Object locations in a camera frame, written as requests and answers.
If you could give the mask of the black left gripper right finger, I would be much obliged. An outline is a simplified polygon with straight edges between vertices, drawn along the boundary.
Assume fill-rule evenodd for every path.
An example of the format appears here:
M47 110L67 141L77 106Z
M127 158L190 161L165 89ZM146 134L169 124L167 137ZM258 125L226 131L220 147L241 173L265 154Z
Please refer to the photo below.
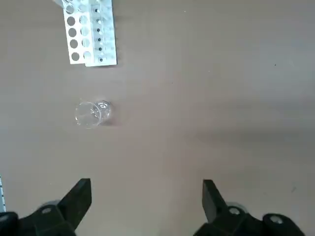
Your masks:
M237 206L228 206L212 180L203 180L202 206L207 218L195 236L303 236L287 216L265 214L261 220Z

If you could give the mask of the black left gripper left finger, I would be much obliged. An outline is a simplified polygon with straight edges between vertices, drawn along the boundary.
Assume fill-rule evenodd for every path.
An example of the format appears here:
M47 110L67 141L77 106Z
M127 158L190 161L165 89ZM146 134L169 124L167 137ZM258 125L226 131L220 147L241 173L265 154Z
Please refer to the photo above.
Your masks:
M9 211L0 214L2 236L74 236L92 203L89 178L80 179L57 203L49 202L20 218Z

